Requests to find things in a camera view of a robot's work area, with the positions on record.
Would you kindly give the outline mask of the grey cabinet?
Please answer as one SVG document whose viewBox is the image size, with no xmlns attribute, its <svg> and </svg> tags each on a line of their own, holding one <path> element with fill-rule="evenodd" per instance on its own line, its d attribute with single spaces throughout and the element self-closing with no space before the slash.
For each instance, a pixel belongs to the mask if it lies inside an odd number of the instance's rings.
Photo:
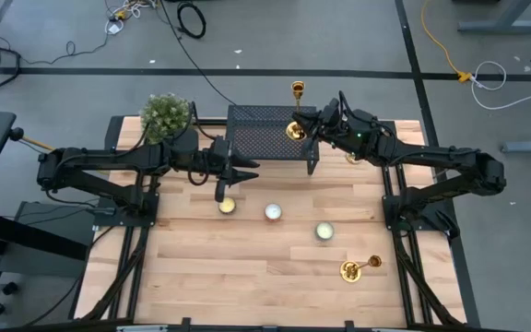
<svg viewBox="0 0 531 332">
<path fill-rule="evenodd" d="M 93 240 L 93 216 L 80 207 L 22 202 L 15 221 L 89 245 Z M 82 260 L 10 243 L 0 256 L 0 272 L 76 278 Z"/>
</svg>

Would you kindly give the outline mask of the pale candle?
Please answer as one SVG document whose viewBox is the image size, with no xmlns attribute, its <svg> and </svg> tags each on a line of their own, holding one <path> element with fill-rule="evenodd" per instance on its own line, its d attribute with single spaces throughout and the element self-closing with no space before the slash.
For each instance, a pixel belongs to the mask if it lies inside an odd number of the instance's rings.
<svg viewBox="0 0 531 332">
<path fill-rule="evenodd" d="M 329 241 L 335 235 L 335 228 L 330 222 L 320 222 L 315 227 L 315 235 L 320 241 Z"/>
</svg>

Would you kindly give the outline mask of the black aluminium table frame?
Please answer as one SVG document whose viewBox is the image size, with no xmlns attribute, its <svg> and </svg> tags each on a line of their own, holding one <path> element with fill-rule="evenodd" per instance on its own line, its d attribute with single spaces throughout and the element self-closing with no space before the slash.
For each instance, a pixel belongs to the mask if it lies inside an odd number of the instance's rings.
<svg viewBox="0 0 531 332">
<path fill-rule="evenodd" d="M 134 116 L 113 116 L 109 127 L 107 129 L 106 137 L 104 140 L 104 147 L 105 148 L 117 148 L 120 136 L 123 131 L 123 127 L 126 125 L 124 124 L 126 120 L 134 121 Z M 210 129 L 210 130 L 220 130 L 224 132 L 225 128 L 225 119 L 224 118 L 201 118 L 199 121 L 199 125 L 201 125 L 204 129 Z M 148 224 L 148 226 L 120 226 L 115 225 L 116 227 L 112 230 L 110 230 L 110 226 L 103 226 L 103 231 L 95 231 L 94 235 L 101 236 L 100 242 L 93 245 L 91 250 L 94 250 L 96 248 L 103 249 L 108 247 L 110 244 L 117 244 L 118 240 L 111 239 L 111 236 L 121 236 L 121 251 L 120 254 L 117 255 L 117 262 L 115 264 L 116 266 L 116 273 L 115 278 L 119 279 L 120 276 L 124 277 L 124 282 L 119 287 L 117 287 L 116 293 L 113 295 L 113 297 L 108 301 L 107 307 L 104 309 L 101 314 L 98 314 L 96 317 L 98 318 L 90 318 L 91 321 L 99 321 L 99 324 L 101 324 L 101 320 L 116 320 L 116 319 L 127 319 L 130 321 L 134 321 L 136 317 L 136 307 L 137 302 L 139 298 L 139 293 L 141 289 L 141 282 L 144 274 L 144 264 L 146 263 L 145 255 L 150 253 L 150 249 L 148 249 L 149 246 L 149 238 L 150 235 L 157 235 L 159 229 L 158 226 L 153 226 L 151 223 Z M 454 245 L 454 267 L 456 267 L 456 264 L 461 266 L 462 268 L 462 280 L 466 283 L 469 283 L 469 276 L 467 273 L 467 267 L 466 267 L 466 259 L 464 258 L 464 252 L 462 248 L 462 244 L 453 244 Z M 128 273 L 125 273 L 126 267 L 127 267 L 127 261 L 132 257 L 138 255 L 138 259 L 136 260 L 136 263 L 131 268 L 131 270 L 128 271 Z M 84 270 L 84 276 L 81 277 L 79 280 L 79 287 L 78 287 L 78 294 L 76 291 L 75 299 L 73 300 L 71 304 L 71 310 L 69 317 L 70 318 L 82 318 L 82 316 L 86 316 L 87 314 L 90 314 L 90 312 L 94 312 L 94 307 L 97 305 L 98 302 L 101 302 L 103 300 L 103 296 L 100 296 L 100 298 L 95 298 L 89 296 L 93 294 L 93 290 L 88 290 L 86 286 L 91 286 L 91 282 L 93 282 L 93 275 L 94 272 L 93 269 L 93 263 L 92 262 L 92 253 L 89 253 L 89 261 L 88 264 Z M 474 325 L 479 325 L 478 322 L 478 314 L 477 314 L 477 307 L 475 304 L 474 298 L 472 298 L 472 289 L 471 286 L 463 285 L 462 287 L 462 304 L 465 306 L 465 309 L 468 307 L 470 312 L 471 323 Z"/>
</svg>

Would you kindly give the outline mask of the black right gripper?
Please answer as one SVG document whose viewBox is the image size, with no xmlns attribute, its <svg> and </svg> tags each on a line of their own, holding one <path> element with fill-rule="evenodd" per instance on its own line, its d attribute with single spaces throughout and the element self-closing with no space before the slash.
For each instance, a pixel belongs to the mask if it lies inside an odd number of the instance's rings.
<svg viewBox="0 0 531 332">
<path fill-rule="evenodd" d="M 314 113 L 294 112 L 292 119 L 298 125 L 305 125 L 300 130 L 300 138 L 309 138 L 307 149 L 311 149 L 318 141 L 324 141 L 332 148 L 340 148 L 347 154 L 358 157 L 358 150 L 347 144 L 350 135 L 348 128 L 348 102 L 342 90 L 338 98 L 333 98 L 322 111 Z"/>
</svg>

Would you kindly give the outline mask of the small artificial potted plant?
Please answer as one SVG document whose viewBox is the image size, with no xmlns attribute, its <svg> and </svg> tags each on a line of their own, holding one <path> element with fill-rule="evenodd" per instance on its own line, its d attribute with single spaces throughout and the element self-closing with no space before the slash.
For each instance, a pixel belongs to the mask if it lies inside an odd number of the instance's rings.
<svg viewBox="0 0 531 332">
<path fill-rule="evenodd" d="M 150 95 L 139 113 L 149 144 L 178 138 L 192 122 L 191 103 L 171 93 Z"/>
</svg>

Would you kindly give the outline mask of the silver bracket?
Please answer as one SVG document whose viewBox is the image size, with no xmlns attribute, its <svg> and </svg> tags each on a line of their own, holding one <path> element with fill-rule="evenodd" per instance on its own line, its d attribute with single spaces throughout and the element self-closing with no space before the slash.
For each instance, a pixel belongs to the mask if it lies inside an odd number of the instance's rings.
<svg viewBox="0 0 531 332">
<path fill-rule="evenodd" d="M 115 332 L 169 332 L 168 325 L 131 325 L 118 326 Z"/>
</svg>

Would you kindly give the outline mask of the black perforated metal shelf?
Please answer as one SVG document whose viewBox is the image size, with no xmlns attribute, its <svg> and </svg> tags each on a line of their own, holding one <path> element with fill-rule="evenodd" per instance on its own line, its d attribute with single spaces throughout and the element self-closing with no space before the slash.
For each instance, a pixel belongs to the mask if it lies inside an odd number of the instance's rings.
<svg viewBox="0 0 531 332">
<path fill-rule="evenodd" d="M 286 134 L 293 122 L 295 106 L 230 105 L 226 138 L 235 151 L 251 160 L 303 160 L 307 174 L 314 173 L 319 160 L 317 145 L 292 140 Z"/>
</svg>

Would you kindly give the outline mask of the black desk beam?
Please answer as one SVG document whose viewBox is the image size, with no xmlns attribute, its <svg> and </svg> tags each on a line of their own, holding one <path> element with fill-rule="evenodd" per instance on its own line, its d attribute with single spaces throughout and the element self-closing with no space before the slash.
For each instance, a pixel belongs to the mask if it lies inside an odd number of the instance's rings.
<svg viewBox="0 0 531 332">
<path fill-rule="evenodd" d="M 1 216 L 0 240 L 78 260 L 84 260 L 89 250 L 83 243 L 5 219 Z"/>
</svg>

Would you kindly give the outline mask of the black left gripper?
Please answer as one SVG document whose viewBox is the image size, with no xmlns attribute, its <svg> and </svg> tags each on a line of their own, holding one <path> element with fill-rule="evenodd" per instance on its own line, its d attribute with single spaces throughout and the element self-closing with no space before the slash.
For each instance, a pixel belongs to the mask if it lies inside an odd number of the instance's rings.
<svg viewBox="0 0 531 332">
<path fill-rule="evenodd" d="M 230 179 L 230 142 L 223 136 L 216 136 L 208 148 L 201 152 L 202 161 L 205 163 L 203 170 L 210 175 L 215 175 L 217 184 L 215 187 L 215 200 L 222 202 L 225 197 L 225 188 Z M 260 164 L 244 156 L 233 154 L 231 165 L 241 168 L 259 168 Z M 255 172 L 232 170 L 231 183 L 238 184 L 244 181 L 255 179 L 259 176 Z"/>
</svg>

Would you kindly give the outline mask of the tall gold candlestick holder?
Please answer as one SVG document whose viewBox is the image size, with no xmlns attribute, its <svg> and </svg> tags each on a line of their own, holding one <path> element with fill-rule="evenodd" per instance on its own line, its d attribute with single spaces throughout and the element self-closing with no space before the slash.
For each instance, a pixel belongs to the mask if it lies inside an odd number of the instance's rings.
<svg viewBox="0 0 531 332">
<path fill-rule="evenodd" d="M 339 268 L 340 277 L 348 283 L 357 282 L 362 275 L 362 270 L 365 267 L 380 267 L 383 261 L 378 255 L 371 255 L 364 263 L 356 261 L 345 261 Z"/>
</svg>

